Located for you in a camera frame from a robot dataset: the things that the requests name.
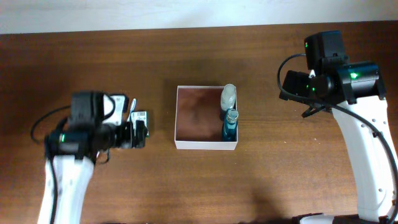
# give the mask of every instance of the clear bottle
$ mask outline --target clear bottle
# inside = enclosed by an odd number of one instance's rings
[[[223,124],[223,141],[235,141],[239,113],[236,109],[228,109]]]
[[[236,100],[236,87],[232,84],[227,84],[221,93],[221,109],[220,119],[223,121],[225,118],[226,111],[232,109],[235,106]]]

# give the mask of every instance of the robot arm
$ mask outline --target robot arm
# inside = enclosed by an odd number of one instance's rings
[[[347,101],[339,105],[372,122],[382,132],[397,162],[385,100],[380,100],[378,96],[368,96],[358,98],[353,105]],[[359,217],[372,222],[379,222],[380,217],[386,215],[391,217],[396,189],[383,145],[370,128],[359,120],[336,109],[332,109],[332,113],[343,133],[353,168]]]
[[[321,32],[304,41],[306,54],[285,60],[278,71],[280,98],[310,105],[303,117],[325,110],[333,113],[348,149],[358,193],[358,216],[315,215],[300,223],[393,222],[397,155],[387,122],[387,102],[379,67],[372,62],[349,63],[338,31]],[[280,70],[298,56],[307,57],[312,75],[288,71],[283,86]]]
[[[57,180],[54,187],[50,161],[45,163],[45,190],[37,223],[79,223],[81,208],[88,182],[94,171],[94,163],[87,157],[76,160],[75,156],[55,156],[53,168]],[[54,190],[58,190],[54,207]]]
[[[45,138],[45,190],[37,223],[79,223],[98,153],[145,145],[145,138],[138,138],[147,132],[143,121],[136,121],[135,129],[131,121],[122,122],[128,103],[124,95],[73,94],[71,116]]]

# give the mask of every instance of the wooden table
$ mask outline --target wooden table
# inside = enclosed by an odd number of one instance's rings
[[[44,192],[44,149],[33,122],[70,104],[79,90],[125,93],[150,114],[144,149],[113,150],[96,166],[82,223],[237,223],[305,213],[356,213],[356,189],[332,115],[307,119],[305,105],[278,98],[276,71],[304,51],[306,36],[341,30],[352,62],[384,75],[392,137],[398,140],[398,22],[206,29],[119,30],[0,36],[0,217],[33,223]],[[306,71],[305,58],[286,69]],[[235,151],[178,151],[177,85],[234,83]],[[68,111],[45,120],[51,131]]]

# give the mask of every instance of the white wall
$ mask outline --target white wall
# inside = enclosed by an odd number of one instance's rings
[[[398,20],[398,0],[0,0],[0,34]]]

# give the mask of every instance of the open cardboard box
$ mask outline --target open cardboard box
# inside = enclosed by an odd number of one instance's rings
[[[223,89],[223,86],[177,87],[174,131],[177,149],[235,150],[238,129],[235,141],[222,141],[220,100]]]

